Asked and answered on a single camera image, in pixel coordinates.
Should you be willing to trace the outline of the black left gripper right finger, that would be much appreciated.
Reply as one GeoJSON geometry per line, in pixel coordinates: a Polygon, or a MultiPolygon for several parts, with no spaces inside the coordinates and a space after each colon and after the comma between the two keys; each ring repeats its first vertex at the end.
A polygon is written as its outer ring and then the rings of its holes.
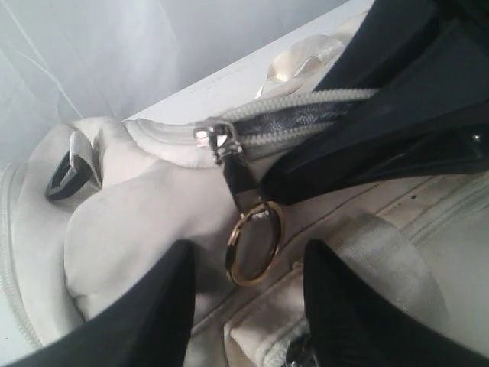
{"type": "Polygon", "coordinates": [[[382,298],[324,242],[305,247],[303,297],[320,366],[486,366],[382,298]]]}

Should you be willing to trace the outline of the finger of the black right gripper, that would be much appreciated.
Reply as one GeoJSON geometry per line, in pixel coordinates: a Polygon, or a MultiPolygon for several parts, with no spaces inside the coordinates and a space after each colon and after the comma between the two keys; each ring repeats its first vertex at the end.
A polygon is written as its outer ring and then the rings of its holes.
{"type": "Polygon", "coordinates": [[[487,1],[375,1],[316,91],[376,89],[413,62],[452,21],[488,30],[487,1]]]}
{"type": "Polygon", "coordinates": [[[375,96],[263,179],[291,205],[360,184],[488,169],[488,40],[454,24],[375,96]]]}

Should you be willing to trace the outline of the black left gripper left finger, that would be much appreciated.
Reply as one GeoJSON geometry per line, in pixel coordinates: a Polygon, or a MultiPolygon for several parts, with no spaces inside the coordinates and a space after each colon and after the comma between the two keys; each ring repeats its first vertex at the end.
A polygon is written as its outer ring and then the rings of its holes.
{"type": "Polygon", "coordinates": [[[126,294],[20,366],[182,366],[196,302],[194,244],[175,242],[126,294]]]}

